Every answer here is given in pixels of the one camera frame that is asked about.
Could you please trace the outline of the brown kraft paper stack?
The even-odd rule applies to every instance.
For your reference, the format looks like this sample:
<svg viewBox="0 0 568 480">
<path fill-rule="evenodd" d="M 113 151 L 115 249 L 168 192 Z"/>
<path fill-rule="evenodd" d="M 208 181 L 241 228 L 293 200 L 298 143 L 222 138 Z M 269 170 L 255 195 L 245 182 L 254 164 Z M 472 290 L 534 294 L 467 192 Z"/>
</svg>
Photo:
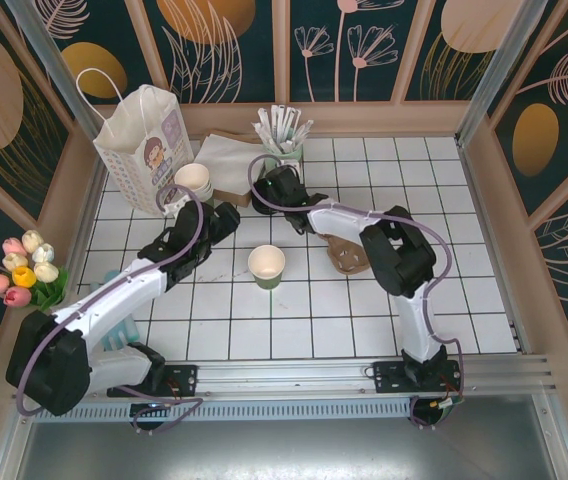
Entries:
<svg viewBox="0 0 568 480">
<path fill-rule="evenodd" d="M 205 138 L 210 134 L 217 134 L 217 135 L 221 135 L 221 136 L 224 136 L 224 137 L 227 137 L 227 138 L 230 138 L 230 139 L 244 141 L 244 142 L 247 142 L 247 143 L 261 144 L 256 138 L 253 138 L 251 136 L 230 133 L 230 132 L 226 132 L 226 131 L 219 130 L 219 129 L 211 129 L 207 132 L 207 135 L 201 141 L 201 145 L 202 145 L 203 141 L 205 140 Z M 235 205 L 240 206 L 240 207 L 247 207 L 251 202 L 251 196 L 252 196 L 251 188 L 250 188 L 249 192 L 244 194 L 244 195 L 235 195 L 235 194 L 230 194 L 230 193 L 226 193 L 226 192 L 221 192 L 221 191 L 215 190 L 213 188 L 213 197 L 214 197 L 215 200 L 227 201 L 227 202 L 230 202 L 230 203 L 235 204 Z"/>
</svg>

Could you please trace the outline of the pale green straw holder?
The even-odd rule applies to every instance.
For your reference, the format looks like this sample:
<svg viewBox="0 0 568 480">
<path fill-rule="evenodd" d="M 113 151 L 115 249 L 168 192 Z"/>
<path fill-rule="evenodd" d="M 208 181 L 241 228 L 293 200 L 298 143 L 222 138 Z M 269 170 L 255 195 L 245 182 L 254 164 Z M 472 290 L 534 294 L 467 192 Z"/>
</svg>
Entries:
<svg viewBox="0 0 568 480">
<path fill-rule="evenodd" d="M 275 169 L 276 167 L 280 166 L 279 165 L 280 159 L 295 159 L 295 160 L 298 160 L 300 162 L 300 166 L 301 166 L 302 155 L 303 155 L 302 146 L 300 146 L 295 151 L 282 152 L 278 147 L 276 147 L 275 150 L 267 150 L 266 149 L 266 152 L 267 152 L 268 155 L 272 155 L 272 156 L 276 157 L 276 159 L 267 158 L 267 159 L 263 160 L 263 166 L 262 166 L 262 172 L 263 173 L 267 173 L 267 172 Z"/>
</svg>

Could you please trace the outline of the green paper coffee cup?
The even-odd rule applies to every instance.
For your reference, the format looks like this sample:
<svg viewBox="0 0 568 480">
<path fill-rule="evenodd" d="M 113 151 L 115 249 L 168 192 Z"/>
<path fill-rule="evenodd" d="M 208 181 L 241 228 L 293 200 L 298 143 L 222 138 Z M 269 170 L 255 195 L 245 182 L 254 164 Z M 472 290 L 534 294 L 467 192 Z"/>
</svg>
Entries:
<svg viewBox="0 0 568 480">
<path fill-rule="evenodd" d="M 272 290 L 279 285 L 285 265 L 283 251 L 273 245 L 256 247 L 248 257 L 249 271 L 257 285 L 265 290 Z"/>
</svg>

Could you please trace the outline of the yellow artificial tulip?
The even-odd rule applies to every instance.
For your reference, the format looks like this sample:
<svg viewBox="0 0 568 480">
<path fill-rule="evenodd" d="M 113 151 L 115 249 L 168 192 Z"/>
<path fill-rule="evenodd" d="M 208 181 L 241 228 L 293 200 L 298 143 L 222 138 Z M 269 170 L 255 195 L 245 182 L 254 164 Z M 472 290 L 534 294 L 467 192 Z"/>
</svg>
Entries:
<svg viewBox="0 0 568 480">
<path fill-rule="evenodd" d="M 30 267 L 18 266 L 12 271 L 12 281 L 15 286 L 30 289 L 37 282 L 37 277 Z"/>
</svg>

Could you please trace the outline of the steel sheet panel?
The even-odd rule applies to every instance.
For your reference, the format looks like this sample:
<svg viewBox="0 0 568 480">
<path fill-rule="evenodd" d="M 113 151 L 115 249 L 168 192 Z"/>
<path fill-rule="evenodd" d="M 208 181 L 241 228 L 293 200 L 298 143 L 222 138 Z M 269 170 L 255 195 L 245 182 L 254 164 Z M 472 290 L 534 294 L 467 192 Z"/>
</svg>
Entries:
<svg viewBox="0 0 568 480">
<path fill-rule="evenodd" d="M 568 480 L 535 430 L 418 430 L 406 420 L 39 424 L 17 480 Z"/>
</svg>

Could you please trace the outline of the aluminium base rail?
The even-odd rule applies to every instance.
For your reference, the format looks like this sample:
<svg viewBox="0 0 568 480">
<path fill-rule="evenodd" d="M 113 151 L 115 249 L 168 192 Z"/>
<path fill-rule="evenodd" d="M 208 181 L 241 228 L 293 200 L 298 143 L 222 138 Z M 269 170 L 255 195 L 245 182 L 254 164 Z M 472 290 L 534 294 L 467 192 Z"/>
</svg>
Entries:
<svg viewBox="0 0 568 480">
<path fill-rule="evenodd" d="M 466 355 L 452 357 L 459 364 L 461 386 L 445 392 L 463 396 L 549 393 L 557 389 L 550 363 L 543 355 Z M 436 397 L 444 393 L 377 393 L 374 362 L 402 361 L 399 357 L 187 361 L 166 365 L 196 365 L 196 396 L 214 399 L 310 399 L 381 394 L 396 397 Z"/>
</svg>

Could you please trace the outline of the stack of paper cups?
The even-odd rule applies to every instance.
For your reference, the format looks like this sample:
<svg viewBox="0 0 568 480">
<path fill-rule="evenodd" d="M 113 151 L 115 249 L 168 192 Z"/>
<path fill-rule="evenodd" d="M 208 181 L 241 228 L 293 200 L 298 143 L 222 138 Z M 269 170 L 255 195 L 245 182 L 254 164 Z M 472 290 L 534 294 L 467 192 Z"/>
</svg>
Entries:
<svg viewBox="0 0 568 480">
<path fill-rule="evenodd" d="M 204 165 L 198 163 L 184 165 L 175 173 L 174 182 L 191 190 L 201 202 L 213 202 L 210 173 Z"/>
</svg>

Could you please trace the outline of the teal toy rake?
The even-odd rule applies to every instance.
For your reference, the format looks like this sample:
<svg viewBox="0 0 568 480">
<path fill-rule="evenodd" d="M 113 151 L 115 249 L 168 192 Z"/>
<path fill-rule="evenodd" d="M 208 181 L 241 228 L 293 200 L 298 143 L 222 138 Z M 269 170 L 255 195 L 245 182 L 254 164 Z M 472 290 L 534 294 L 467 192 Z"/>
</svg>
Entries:
<svg viewBox="0 0 568 480">
<path fill-rule="evenodd" d="M 131 315 L 124 318 L 112 329 L 112 338 L 115 349 L 121 349 L 129 343 L 139 341 L 140 334 Z"/>
</svg>

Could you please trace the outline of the brown pulp cup carrier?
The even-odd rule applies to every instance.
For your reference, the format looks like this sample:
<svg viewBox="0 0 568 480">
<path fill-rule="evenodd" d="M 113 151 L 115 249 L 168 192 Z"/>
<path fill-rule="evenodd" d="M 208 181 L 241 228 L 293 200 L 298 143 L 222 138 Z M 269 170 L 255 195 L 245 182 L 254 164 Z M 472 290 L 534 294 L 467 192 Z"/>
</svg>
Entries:
<svg viewBox="0 0 568 480">
<path fill-rule="evenodd" d="M 370 268 L 362 246 L 333 235 L 324 235 L 323 238 L 327 242 L 327 255 L 339 273 L 349 276 Z"/>
</svg>

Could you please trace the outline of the tulip bouquet in vase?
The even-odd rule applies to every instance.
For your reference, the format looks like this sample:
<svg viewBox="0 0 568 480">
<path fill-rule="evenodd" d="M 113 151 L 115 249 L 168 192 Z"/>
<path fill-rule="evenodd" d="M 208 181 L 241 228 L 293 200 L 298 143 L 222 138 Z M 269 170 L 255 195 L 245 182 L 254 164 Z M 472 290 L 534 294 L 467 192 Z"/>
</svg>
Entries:
<svg viewBox="0 0 568 480">
<path fill-rule="evenodd" d="M 53 282 L 43 283 L 37 280 L 30 288 L 30 305 L 36 307 L 42 312 L 45 312 L 60 304 L 66 295 L 67 282 L 68 271 L 64 267 L 59 269 L 59 275 Z"/>
</svg>

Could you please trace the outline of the aluminium frame post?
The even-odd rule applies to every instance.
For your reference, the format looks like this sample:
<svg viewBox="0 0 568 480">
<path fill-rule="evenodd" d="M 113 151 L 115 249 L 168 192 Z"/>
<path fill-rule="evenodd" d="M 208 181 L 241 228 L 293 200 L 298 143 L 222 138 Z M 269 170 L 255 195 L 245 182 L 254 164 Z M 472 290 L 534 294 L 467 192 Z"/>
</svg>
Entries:
<svg viewBox="0 0 568 480">
<path fill-rule="evenodd" d="M 547 3 L 548 0 L 523 0 L 517 10 L 456 130 L 456 145 L 460 149 L 464 149 L 475 134 L 543 16 Z"/>
<path fill-rule="evenodd" d="M 92 142 L 103 121 L 79 87 L 57 40 L 71 40 L 90 17 L 87 0 L 3 0 L 57 86 L 79 126 Z"/>
</svg>

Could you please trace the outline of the white printed paper bag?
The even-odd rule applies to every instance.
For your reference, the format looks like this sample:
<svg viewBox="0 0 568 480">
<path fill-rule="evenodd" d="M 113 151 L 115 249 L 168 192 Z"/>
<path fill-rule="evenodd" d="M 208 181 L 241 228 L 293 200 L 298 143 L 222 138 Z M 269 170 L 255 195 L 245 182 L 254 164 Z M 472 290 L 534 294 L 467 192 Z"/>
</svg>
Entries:
<svg viewBox="0 0 568 480">
<path fill-rule="evenodd" d="M 110 117 L 91 108 L 102 120 L 93 145 L 127 202 L 137 210 L 160 214 L 173 196 L 157 193 L 194 160 L 178 99 L 148 84 L 118 99 Z"/>
</svg>

